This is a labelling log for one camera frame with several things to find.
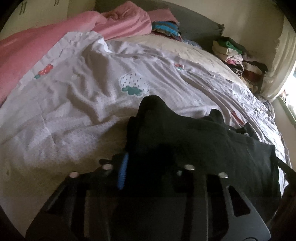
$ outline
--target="headboard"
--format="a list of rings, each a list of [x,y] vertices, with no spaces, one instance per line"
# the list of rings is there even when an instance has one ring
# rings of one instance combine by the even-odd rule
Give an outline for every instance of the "headboard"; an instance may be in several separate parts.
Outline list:
[[[96,0],[94,10],[108,12],[123,4],[127,0]],[[209,18],[188,8],[162,0],[130,0],[145,11],[169,8],[180,22],[180,33],[185,39],[197,42],[203,49],[212,52],[213,40],[219,38],[224,30],[220,25]]]

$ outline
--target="stack of folded clothes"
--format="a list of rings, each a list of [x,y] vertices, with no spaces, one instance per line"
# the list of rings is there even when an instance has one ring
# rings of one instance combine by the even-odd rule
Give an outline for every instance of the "stack of folded clothes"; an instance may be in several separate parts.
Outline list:
[[[242,54],[247,52],[244,46],[229,37],[221,37],[218,41],[213,41],[213,52],[238,77],[242,76],[244,72]]]

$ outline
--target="curtain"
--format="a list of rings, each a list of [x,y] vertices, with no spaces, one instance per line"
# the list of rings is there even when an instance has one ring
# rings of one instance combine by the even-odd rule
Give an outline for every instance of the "curtain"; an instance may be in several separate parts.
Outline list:
[[[284,17],[284,25],[279,38],[279,46],[271,70],[263,78],[261,95],[273,101],[284,90],[284,84],[296,62],[296,33]]]

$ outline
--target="bed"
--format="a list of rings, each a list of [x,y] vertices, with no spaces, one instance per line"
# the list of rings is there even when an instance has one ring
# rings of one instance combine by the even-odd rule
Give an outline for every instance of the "bed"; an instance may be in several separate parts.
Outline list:
[[[96,8],[107,12],[121,3],[110,2],[97,1]],[[157,4],[147,9],[148,2]],[[169,4],[141,3],[146,11]],[[181,26],[189,22],[184,8],[169,7],[182,14]],[[69,32],[22,76],[0,108],[0,205],[22,235],[68,173],[91,172],[99,159],[122,152],[128,119],[147,95],[160,96],[179,115],[199,118],[218,109],[230,126],[249,122],[259,140],[274,144],[276,155],[289,163],[272,114],[211,53],[154,34],[105,41],[93,31]],[[283,192],[281,170],[279,184]]]

